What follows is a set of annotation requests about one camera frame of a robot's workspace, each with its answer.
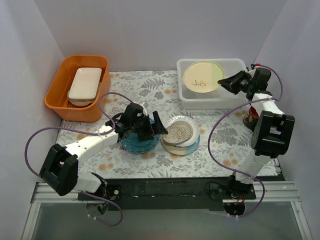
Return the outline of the teal scalloped plate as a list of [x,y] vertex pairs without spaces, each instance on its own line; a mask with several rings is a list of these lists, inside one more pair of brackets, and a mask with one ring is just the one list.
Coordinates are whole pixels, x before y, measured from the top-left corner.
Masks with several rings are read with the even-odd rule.
[[[149,118],[149,121],[152,124],[155,122],[153,119]],[[134,154],[142,154],[152,150],[157,143],[159,142],[159,135],[154,135],[153,140],[147,141],[138,141],[137,134],[132,133],[128,138],[125,138],[121,141],[118,140],[122,144],[122,146],[131,153]]]

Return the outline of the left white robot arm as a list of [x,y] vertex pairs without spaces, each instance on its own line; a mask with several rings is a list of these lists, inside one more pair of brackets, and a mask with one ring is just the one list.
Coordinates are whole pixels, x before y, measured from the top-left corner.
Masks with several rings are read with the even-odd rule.
[[96,132],[65,146],[56,143],[49,149],[40,177],[59,196],[65,196],[71,191],[84,191],[95,200],[103,199],[107,193],[107,181],[96,173],[80,172],[79,168],[106,147],[131,136],[139,144],[151,149],[151,142],[157,143],[160,135],[168,134],[158,112],[152,114],[150,118],[144,107],[130,103],[124,112],[114,115]]

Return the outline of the cream and green plate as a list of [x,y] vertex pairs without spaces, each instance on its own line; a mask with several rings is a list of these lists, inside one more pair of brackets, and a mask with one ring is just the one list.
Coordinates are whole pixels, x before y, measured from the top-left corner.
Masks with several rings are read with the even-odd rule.
[[217,90],[224,78],[224,69],[216,62],[198,61],[184,71],[182,80],[190,91],[204,94]]

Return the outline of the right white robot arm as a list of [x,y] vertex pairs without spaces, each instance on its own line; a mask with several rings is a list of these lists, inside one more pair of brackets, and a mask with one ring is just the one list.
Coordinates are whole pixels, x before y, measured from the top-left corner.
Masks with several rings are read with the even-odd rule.
[[268,81],[275,73],[270,67],[252,64],[251,71],[240,71],[218,81],[221,87],[236,95],[245,93],[250,109],[243,123],[252,131],[251,150],[240,166],[229,177],[226,193],[232,199],[244,197],[253,191],[254,178],[272,159],[284,155],[289,148],[295,118],[285,114],[276,105]]

